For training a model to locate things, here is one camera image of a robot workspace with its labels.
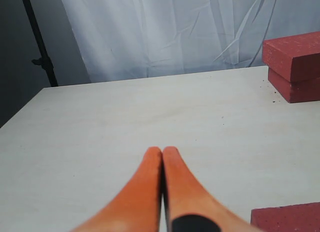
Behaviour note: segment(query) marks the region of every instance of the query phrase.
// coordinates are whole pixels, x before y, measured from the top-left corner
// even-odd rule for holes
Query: gray wall
[[[61,0],[31,0],[59,85],[89,83]],[[45,71],[22,0],[0,0],[0,127],[42,88]]]

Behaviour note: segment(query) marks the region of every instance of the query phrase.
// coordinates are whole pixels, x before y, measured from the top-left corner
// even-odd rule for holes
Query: stacked red brick
[[[320,202],[253,209],[251,224],[266,232],[320,232]]]
[[[320,32],[266,40],[268,79],[290,103],[320,100]]]

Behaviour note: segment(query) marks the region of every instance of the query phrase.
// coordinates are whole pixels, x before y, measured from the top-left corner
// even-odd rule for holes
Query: white curtain
[[[62,0],[92,82],[262,65],[320,30],[320,0]]]

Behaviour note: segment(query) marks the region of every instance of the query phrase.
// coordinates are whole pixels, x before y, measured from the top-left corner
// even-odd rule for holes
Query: red brick
[[[288,82],[269,68],[268,79],[289,103],[320,100],[320,78],[302,82]]]
[[[320,232],[320,202],[253,209],[251,224],[266,232]]]
[[[265,40],[262,60],[290,82],[320,77],[320,32]]]

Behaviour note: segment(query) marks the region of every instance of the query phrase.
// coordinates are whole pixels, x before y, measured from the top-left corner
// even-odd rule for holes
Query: table surface
[[[154,145],[247,221],[320,201],[319,135],[320,102],[287,103],[267,67],[46,88],[0,129],[0,230],[72,229]]]

